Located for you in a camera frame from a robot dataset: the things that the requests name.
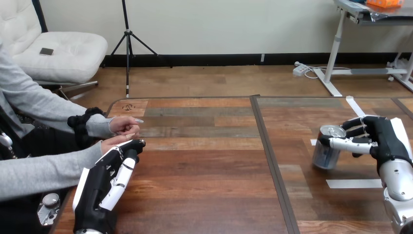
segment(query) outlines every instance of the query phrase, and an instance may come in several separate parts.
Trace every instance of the chair leg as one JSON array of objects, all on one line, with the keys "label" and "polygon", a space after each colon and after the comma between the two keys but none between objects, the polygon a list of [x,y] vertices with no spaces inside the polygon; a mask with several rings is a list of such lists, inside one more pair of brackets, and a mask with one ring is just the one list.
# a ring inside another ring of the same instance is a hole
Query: chair leg
[{"label": "chair leg", "polygon": [[73,91],[73,90],[76,90],[76,89],[82,89],[82,88],[93,86],[93,85],[97,86],[98,84],[99,83],[97,81],[91,81],[91,82],[86,82],[86,83],[83,83],[83,84],[76,84],[76,85],[66,86],[66,87],[63,87],[62,90],[63,90],[63,92],[69,92],[69,91]]},{"label": "chair leg", "polygon": [[68,97],[66,96],[66,94],[64,93],[64,91],[62,90],[62,88],[60,88],[57,93],[58,93],[62,98],[70,101],[69,98],[68,98]]}]

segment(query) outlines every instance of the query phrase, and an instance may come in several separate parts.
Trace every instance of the person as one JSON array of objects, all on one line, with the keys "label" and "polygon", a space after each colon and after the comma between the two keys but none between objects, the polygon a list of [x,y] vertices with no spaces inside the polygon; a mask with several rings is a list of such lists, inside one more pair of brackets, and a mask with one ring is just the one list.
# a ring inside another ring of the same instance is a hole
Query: person
[{"label": "person", "polygon": [[[22,124],[13,108],[50,128]],[[28,158],[0,160],[2,232],[44,232],[37,217],[40,194],[77,185],[83,168],[93,167],[116,144],[139,137],[141,120],[95,114],[86,122],[87,133],[104,140],[81,149],[67,122],[85,111],[34,82],[12,61],[0,40],[0,129],[10,127],[30,153]]]}]

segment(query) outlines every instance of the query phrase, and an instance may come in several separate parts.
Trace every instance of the robotic hand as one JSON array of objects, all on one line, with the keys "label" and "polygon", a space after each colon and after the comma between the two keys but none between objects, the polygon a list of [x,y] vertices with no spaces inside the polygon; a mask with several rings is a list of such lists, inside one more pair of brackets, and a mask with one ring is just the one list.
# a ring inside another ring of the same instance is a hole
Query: robotic hand
[{"label": "robotic hand", "polygon": [[341,126],[346,137],[319,136],[320,143],[353,152],[371,154],[384,187],[384,206],[396,234],[413,234],[412,149],[401,119],[363,116]]},{"label": "robotic hand", "polygon": [[112,147],[91,169],[83,169],[73,200],[75,234],[113,234],[112,209],[125,191],[144,140],[130,140]]}]

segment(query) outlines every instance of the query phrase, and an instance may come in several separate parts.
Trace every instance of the chair cushion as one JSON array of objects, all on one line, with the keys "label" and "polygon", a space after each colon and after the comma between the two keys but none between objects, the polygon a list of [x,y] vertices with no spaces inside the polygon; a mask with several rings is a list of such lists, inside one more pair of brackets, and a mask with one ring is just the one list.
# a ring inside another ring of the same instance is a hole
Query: chair cushion
[{"label": "chair cushion", "polygon": [[[42,48],[53,55],[40,55]],[[13,60],[36,81],[84,83],[97,72],[108,43],[96,34],[48,32],[40,36]]]},{"label": "chair cushion", "polygon": [[0,37],[11,55],[22,53],[40,34],[32,0],[0,0]]}]

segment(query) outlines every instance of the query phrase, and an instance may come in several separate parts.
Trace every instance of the sleeve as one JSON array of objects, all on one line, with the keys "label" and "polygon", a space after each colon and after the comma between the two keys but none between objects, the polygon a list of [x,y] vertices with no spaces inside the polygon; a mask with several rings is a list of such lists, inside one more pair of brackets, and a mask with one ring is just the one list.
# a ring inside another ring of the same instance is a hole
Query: sleeve
[{"label": "sleeve", "polygon": [[0,201],[75,186],[100,157],[101,141],[67,154],[0,161]]},{"label": "sleeve", "polygon": [[[50,127],[73,132],[67,125],[70,116],[83,115],[86,109],[64,100],[34,82],[10,58],[0,40],[0,87],[7,101],[24,114]],[[102,115],[93,115],[86,123],[92,137],[111,138],[109,123]]]}]

